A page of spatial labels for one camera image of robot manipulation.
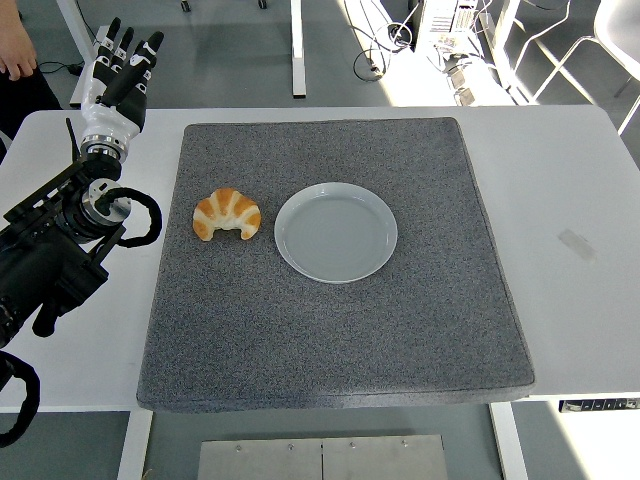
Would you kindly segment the person's hand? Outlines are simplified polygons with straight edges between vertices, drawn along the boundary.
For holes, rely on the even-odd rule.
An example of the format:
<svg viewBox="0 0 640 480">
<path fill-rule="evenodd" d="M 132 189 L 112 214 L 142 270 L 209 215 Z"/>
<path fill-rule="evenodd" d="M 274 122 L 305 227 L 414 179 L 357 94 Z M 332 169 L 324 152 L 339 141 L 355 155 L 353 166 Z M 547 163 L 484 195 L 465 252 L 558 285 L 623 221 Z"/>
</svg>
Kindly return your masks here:
<svg viewBox="0 0 640 480">
<path fill-rule="evenodd" d="M 34 45 L 20 20 L 1 25 L 1 72 L 11 81 L 30 77 L 38 68 Z"/>
</svg>

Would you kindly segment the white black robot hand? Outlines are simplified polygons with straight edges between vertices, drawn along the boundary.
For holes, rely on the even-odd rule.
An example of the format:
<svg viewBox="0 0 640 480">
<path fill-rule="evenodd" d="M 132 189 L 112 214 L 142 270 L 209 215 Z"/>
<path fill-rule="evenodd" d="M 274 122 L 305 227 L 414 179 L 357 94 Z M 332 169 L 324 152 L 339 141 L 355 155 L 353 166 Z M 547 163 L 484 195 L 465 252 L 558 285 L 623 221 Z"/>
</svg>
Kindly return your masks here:
<svg viewBox="0 0 640 480">
<path fill-rule="evenodd" d="M 99 42 L 81 102 L 86 137 L 107 136 L 124 144 L 143 130 L 147 87 L 164 33 L 156 31 L 136 46 L 133 36 L 134 29 L 122 30 L 116 17 Z"/>
</svg>

